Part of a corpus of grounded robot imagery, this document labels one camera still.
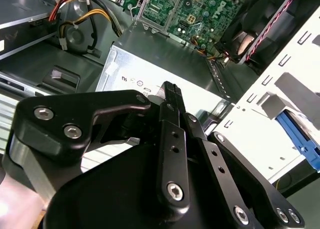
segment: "wire bundle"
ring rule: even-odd
[[[58,10],[59,8],[62,6],[63,3],[69,3],[73,0],[60,0],[55,7],[53,8],[53,11],[51,12],[50,16],[49,16],[49,22],[54,21],[57,18],[57,14],[58,14]]]
[[[81,16],[80,18],[78,18],[77,20],[75,21],[65,21],[64,23],[62,23],[60,26],[59,26],[59,34],[60,34],[60,38],[64,38],[65,37],[65,29],[66,29],[66,26],[67,25],[70,25],[70,26],[74,26],[74,27],[77,27],[79,24],[83,23],[84,21],[86,21],[90,16],[92,15],[97,15],[97,14],[100,14],[102,16],[104,16],[108,21],[110,21],[110,18],[109,16],[101,9],[93,9],[93,10],[90,10],[89,12],[87,12],[85,15]]]
[[[192,37],[190,38],[190,42],[195,46],[196,51],[197,51],[198,53],[200,53],[202,57],[204,57],[204,58],[206,58],[206,59],[208,59],[208,60],[216,60],[216,59],[223,59],[223,58],[224,58],[223,54],[222,54],[222,56],[220,56],[220,57],[215,57],[215,56],[209,55],[209,54],[207,53],[206,49],[202,49],[202,48],[199,46],[199,44],[198,44],[198,42],[197,42],[197,38],[196,38],[195,36],[192,36]]]
[[[106,4],[102,0],[91,0],[92,2],[96,3],[102,10],[108,15],[109,20],[111,22],[112,30],[114,33],[120,37],[122,34],[122,29],[120,27],[119,21],[116,16],[113,14],[111,10],[106,6]]]
[[[73,0],[60,0],[54,7],[53,11],[51,12],[50,16],[49,16],[49,21],[54,21],[57,18],[57,14],[58,14],[58,10],[63,7],[63,5],[72,2]],[[113,31],[115,32],[115,34],[120,37],[122,34],[122,30],[119,24],[118,19],[115,17],[115,15],[113,14],[113,12],[111,10],[108,9],[108,7],[105,5],[105,3],[102,0],[91,0],[92,2],[96,3],[99,7],[101,7],[102,9],[93,9],[92,4],[87,1],[87,9],[88,12],[81,16],[80,18],[78,18],[75,21],[65,21],[63,22],[60,26],[59,26],[59,42],[60,45],[62,47],[63,50],[67,50],[67,40],[66,40],[66,35],[65,35],[65,29],[68,25],[70,26],[74,26],[74,28],[78,28],[79,25],[81,23],[83,23],[84,21],[86,21],[88,18],[90,18],[90,22],[92,25],[92,38],[93,38],[93,42],[92,45],[89,45],[87,47],[87,50],[85,51],[77,51],[72,49],[72,52],[78,55],[83,55],[88,53],[89,51],[93,51],[97,45],[98,42],[98,32],[97,32],[97,26],[96,23],[94,21],[94,18],[92,17],[93,15],[102,15],[104,16],[109,22],[111,22],[111,26]]]
[[[256,44],[254,45],[254,47],[252,48],[252,50],[250,51],[250,53],[247,55],[246,57],[246,61],[250,59],[250,57],[256,52],[258,46],[261,44],[261,42],[265,39],[265,36],[267,35],[267,33],[270,31],[270,29],[272,28],[272,26],[276,23],[276,21],[279,19],[279,17],[282,15],[283,12],[285,12],[288,7],[291,5],[291,3],[294,0],[288,0],[287,3],[285,4],[285,6],[281,9],[281,11],[278,12],[278,14],[275,16],[275,18],[272,20],[272,22],[269,24],[269,26],[265,29],[265,31],[263,32],[262,36],[260,37],[260,39],[256,42]]]

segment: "green circuit board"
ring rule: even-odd
[[[132,10],[134,15],[139,13],[144,0],[122,0],[125,10]],[[176,10],[172,0],[147,0],[142,13],[160,26],[164,26],[168,16],[174,13],[167,33],[185,41],[195,37],[201,48],[212,55],[216,53],[215,43],[220,40],[225,30],[235,18],[245,0],[180,0]]]
[[[181,0],[168,32],[185,40],[196,37],[214,55],[214,44],[237,15],[245,0]]]
[[[163,27],[174,7],[172,0],[149,0],[142,16]]]

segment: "silver metal panel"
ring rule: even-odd
[[[96,90],[134,89],[148,96],[164,81],[181,88],[186,109],[194,115],[225,102],[203,57],[141,24],[131,25],[113,44]]]
[[[11,51],[9,51],[9,52],[7,52],[7,53],[5,53],[5,54],[2,54],[2,55],[0,55],[0,60],[2,60],[2,59],[4,59],[4,58],[7,58],[7,57],[9,57],[9,56],[11,56],[11,55],[13,55],[13,54],[16,54],[16,53],[18,53],[18,52],[21,52],[22,50],[24,50],[24,49],[26,49],[26,48],[28,48],[28,47],[31,47],[31,46],[39,43],[39,42],[42,42],[42,41],[44,41],[45,39],[48,39],[48,38],[54,36],[55,34],[56,34],[56,33],[51,33],[51,34],[46,35],[46,36],[44,36],[44,37],[41,37],[41,38],[39,38],[39,39],[37,39],[37,40],[34,40],[34,41],[32,41],[32,42],[30,42],[30,43],[28,43],[28,44],[25,44],[25,45],[23,45],[23,46],[20,46],[20,47],[18,47],[17,49],[14,49],[14,50],[11,50]]]
[[[319,34],[320,7],[216,127],[272,183],[305,158],[295,149],[280,124],[267,117],[261,104],[270,93],[296,107],[275,86],[285,72],[312,92],[320,92],[320,47],[314,43]]]
[[[78,93],[94,92],[103,68],[101,64],[85,57],[72,55],[45,42],[40,42],[0,60],[0,71],[20,83],[38,86],[54,65],[80,76]]]
[[[0,94],[0,153],[3,154],[7,145],[12,120],[18,101]]]
[[[52,9],[40,0],[0,0],[0,29],[45,18]]]
[[[275,85],[320,130],[320,97],[289,73],[280,76]]]

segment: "red and black wire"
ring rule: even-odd
[[[49,22],[54,21],[57,18],[58,10],[61,7],[61,5],[68,0],[60,0],[54,7],[53,11],[51,12],[49,16]]]
[[[267,33],[270,31],[270,29],[272,28],[272,26],[276,23],[276,21],[279,19],[279,17],[282,15],[283,12],[285,12],[288,7],[291,5],[291,3],[294,0],[288,0],[287,3],[284,5],[284,7],[281,9],[281,11],[279,11],[277,13],[277,15],[274,17],[274,19],[272,20],[272,22],[268,25],[268,27],[265,29],[265,31],[263,32],[262,36],[259,38],[259,40],[256,42],[256,44],[254,45],[254,47],[252,48],[252,50],[250,51],[250,53],[248,53],[248,55],[246,56],[246,61],[250,59],[250,57],[256,52],[258,46],[261,44],[261,42],[265,39],[265,36],[267,35]]]

